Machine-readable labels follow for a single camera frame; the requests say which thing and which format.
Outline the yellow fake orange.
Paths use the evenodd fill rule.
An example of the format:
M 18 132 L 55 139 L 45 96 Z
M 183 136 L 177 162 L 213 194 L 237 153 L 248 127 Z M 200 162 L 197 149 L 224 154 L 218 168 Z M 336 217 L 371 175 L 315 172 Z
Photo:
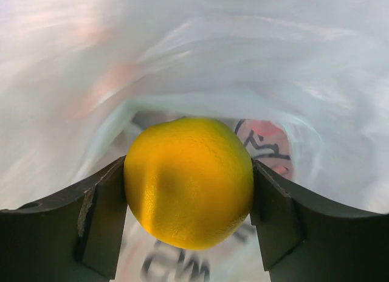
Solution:
M 219 120 L 185 117 L 150 126 L 124 163 L 131 212 L 155 238 L 189 250 L 228 238 L 252 209 L 249 153 Z

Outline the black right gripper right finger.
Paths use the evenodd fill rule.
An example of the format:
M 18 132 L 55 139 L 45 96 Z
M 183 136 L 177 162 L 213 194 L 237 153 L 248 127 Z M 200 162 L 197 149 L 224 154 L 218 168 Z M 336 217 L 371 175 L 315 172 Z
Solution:
M 314 193 L 259 161 L 250 214 L 272 281 L 387 281 L 388 215 Z

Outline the light blue cartoon plastic bag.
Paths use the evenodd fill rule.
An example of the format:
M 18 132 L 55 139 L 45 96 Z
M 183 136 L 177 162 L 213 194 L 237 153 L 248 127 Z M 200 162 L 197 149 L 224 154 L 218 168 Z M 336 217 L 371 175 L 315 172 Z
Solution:
M 1 211 L 192 115 L 285 179 L 388 215 L 388 0 L 1 0 Z M 272 280 L 250 217 L 194 251 L 126 206 L 110 281 Z

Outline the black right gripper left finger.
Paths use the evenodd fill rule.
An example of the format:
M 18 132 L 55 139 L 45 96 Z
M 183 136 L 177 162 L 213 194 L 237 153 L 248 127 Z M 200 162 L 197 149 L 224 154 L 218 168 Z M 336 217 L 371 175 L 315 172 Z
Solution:
M 110 281 L 126 217 L 123 158 L 16 210 L 1 211 L 2 281 Z

